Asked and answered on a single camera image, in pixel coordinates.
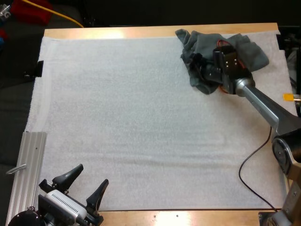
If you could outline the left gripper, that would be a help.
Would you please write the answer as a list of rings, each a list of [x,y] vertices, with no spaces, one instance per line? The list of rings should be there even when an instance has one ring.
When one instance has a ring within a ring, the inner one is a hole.
[[[50,214],[55,222],[65,226],[99,226],[103,222],[103,216],[99,215],[98,210],[109,181],[105,179],[86,199],[87,203],[84,205],[68,195],[68,189],[83,169],[83,165],[79,164],[67,173],[53,178],[52,184],[45,179],[40,182],[39,187],[46,192],[45,196],[39,196],[40,211]]]

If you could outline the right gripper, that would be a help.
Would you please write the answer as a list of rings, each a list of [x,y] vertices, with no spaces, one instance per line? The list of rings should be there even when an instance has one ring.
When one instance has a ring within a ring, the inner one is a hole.
[[[231,45],[215,48],[211,63],[205,63],[200,53],[191,54],[191,58],[190,81],[213,82],[232,95],[241,95],[243,87],[252,86],[251,72],[240,63],[237,51]]]

